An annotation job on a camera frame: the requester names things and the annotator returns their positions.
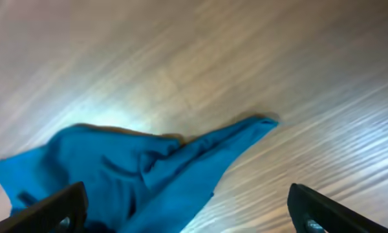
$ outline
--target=black object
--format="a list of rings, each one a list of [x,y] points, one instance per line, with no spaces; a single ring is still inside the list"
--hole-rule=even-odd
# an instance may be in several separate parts
[[[388,232],[388,229],[302,184],[292,184],[287,206],[297,233]]]
[[[0,233],[80,233],[87,207],[85,187],[82,182],[75,183],[1,221]]]

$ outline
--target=brown wooden floor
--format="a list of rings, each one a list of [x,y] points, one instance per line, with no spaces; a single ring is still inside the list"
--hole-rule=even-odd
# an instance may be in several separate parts
[[[293,232],[291,183],[388,227],[388,0],[0,0],[0,158],[77,122],[192,137],[254,112],[282,125],[185,232]]]

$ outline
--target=blue garment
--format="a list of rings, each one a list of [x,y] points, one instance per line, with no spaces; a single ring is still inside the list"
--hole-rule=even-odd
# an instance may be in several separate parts
[[[21,192],[41,200],[83,181],[87,226],[180,232],[213,196],[227,167],[276,125],[254,116],[185,146],[177,139],[73,126],[40,148],[0,161],[0,184],[13,208],[25,208]]]

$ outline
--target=towel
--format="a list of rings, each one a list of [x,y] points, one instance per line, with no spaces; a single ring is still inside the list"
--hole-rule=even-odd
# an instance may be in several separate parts
[[[177,139],[88,126],[62,129],[39,148],[0,161],[12,208],[20,194],[42,200],[82,181],[86,227],[115,232],[180,232],[213,196],[228,166],[275,128],[250,117],[181,145]]]

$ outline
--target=cloth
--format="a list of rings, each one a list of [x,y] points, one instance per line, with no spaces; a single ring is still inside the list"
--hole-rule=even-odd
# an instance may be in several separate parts
[[[197,140],[72,126],[44,146],[0,161],[0,184],[15,209],[20,193],[41,200],[83,181],[85,226],[115,232],[180,232],[213,196],[227,167],[275,128],[251,117]]]

